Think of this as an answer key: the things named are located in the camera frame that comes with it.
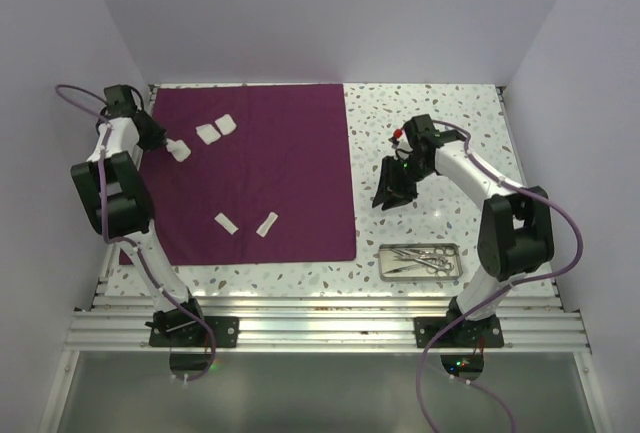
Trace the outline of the white gauze pad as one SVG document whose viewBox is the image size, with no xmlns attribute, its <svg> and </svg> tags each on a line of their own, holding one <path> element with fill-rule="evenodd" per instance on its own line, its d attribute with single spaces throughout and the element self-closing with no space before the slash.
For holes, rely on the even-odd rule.
<svg viewBox="0 0 640 433">
<path fill-rule="evenodd" d="M 191 155 L 191 149 L 183 140 L 168 139 L 166 150 L 177 162 L 184 162 Z"/>
<path fill-rule="evenodd" d="M 212 124 L 204 124 L 196 127 L 196 134 L 206 145 L 211 145 L 221 138 L 221 134 Z"/>
<path fill-rule="evenodd" d="M 230 114 L 225 114 L 217 118 L 215 120 L 215 125 L 223 136 L 230 135 L 237 128 L 237 124 Z"/>
</svg>

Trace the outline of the steel forceps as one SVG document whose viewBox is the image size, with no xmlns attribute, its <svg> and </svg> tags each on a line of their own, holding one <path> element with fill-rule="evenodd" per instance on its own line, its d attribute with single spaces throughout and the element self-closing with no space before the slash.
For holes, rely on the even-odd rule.
<svg viewBox="0 0 640 433">
<path fill-rule="evenodd" d="M 453 247 L 437 247 L 437 248 L 392 248 L 391 251 L 396 254 L 398 258 L 407 259 L 444 259 L 455 257 L 458 253 L 456 248 Z"/>
</svg>

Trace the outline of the steel scissors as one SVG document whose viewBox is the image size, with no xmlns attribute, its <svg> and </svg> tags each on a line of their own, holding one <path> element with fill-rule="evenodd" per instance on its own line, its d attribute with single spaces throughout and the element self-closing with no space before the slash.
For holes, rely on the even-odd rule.
<svg viewBox="0 0 640 433">
<path fill-rule="evenodd" d="M 399 268 L 394 268 L 388 271 L 382 272 L 384 276 L 397 276 L 401 274 L 413 274 L 419 276 L 435 276 L 435 277 L 446 277 L 449 276 L 452 272 L 450 268 L 437 268 L 430 264 L 411 264 L 408 266 L 402 266 Z"/>
<path fill-rule="evenodd" d="M 396 254 L 393 257 L 397 261 L 412 261 L 420 264 L 430 264 L 437 268 L 454 269 L 454 264 L 446 255 L 439 254 Z"/>
</svg>

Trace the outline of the white strip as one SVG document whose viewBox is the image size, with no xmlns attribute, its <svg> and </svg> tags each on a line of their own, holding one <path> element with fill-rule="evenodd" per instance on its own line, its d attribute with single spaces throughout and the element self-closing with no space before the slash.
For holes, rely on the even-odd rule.
<svg viewBox="0 0 640 433">
<path fill-rule="evenodd" d="M 275 212 L 270 212 L 266 219 L 261 223 L 261 225 L 257 228 L 256 234 L 262 238 L 264 238 L 277 221 L 278 215 Z"/>
<path fill-rule="evenodd" d="M 234 235 L 238 231 L 238 227 L 224 213 L 219 213 L 214 217 L 218 223 L 228 234 Z"/>
</svg>

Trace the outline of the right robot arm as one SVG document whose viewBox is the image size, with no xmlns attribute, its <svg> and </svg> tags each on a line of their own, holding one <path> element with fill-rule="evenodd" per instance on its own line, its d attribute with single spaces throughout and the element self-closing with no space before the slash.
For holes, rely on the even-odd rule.
<svg viewBox="0 0 640 433">
<path fill-rule="evenodd" d="M 480 212 L 479 268 L 450 303 L 445 332 L 468 345 L 481 333 L 481 320 L 493 316 L 516 283 L 550 261 L 554 240 L 548 196 L 540 187 L 512 183 L 470 147 L 470 134 L 450 125 L 440 130 L 425 114 L 394 131 L 394 154 L 382 160 L 374 208 L 389 210 L 413 202 L 417 185 L 431 175 L 453 182 Z"/>
</svg>

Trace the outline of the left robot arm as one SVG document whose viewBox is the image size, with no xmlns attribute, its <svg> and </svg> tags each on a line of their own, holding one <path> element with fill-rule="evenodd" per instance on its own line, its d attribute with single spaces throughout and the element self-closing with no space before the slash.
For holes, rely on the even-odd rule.
<svg viewBox="0 0 640 433">
<path fill-rule="evenodd" d="M 174 334 L 185 345 L 201 343 L 208 332 L 198 302 L 170 265 L 155 230 L 155 207 L 132 154 L 167 144 L 166 130 L 145 110 L 140 92 L 129 85 L 104 89 L 97 113 L 98 139 L 71 177 L 94 231 L 127 255 L 153 299 L 154 331 Z"/>
</svg>

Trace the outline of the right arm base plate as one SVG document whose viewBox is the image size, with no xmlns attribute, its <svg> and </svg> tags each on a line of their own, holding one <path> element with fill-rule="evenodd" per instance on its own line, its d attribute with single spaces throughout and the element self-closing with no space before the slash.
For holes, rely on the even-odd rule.
<svg viewBox="0 0 640 433">
<path fill-rule="evenodd" d="M 444 317 L 414 318 L 416 346 L 425 348 L 448 323 Z M 479 321 L 464 320 L 434 343 L 435 348 L 502 348 L 504 345 L 501 324 L 495 315 Z"/>
</svg>

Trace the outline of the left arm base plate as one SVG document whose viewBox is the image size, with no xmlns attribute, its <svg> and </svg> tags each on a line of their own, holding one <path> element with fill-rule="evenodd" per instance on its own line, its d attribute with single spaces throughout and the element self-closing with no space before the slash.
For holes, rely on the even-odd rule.
<svg viewBox="0 0 640 433">
<path fill-rule="evenodd" d="M 205 323 L 212 330 L 216 348 L 235 348 L 240 332 L 240 319 L 234 316 L 206 316 Z M 148 344 L 160 348 L 210 347 L 210 335 L 197 322 L 161 332 L 153 328 Z"/>
</svg>

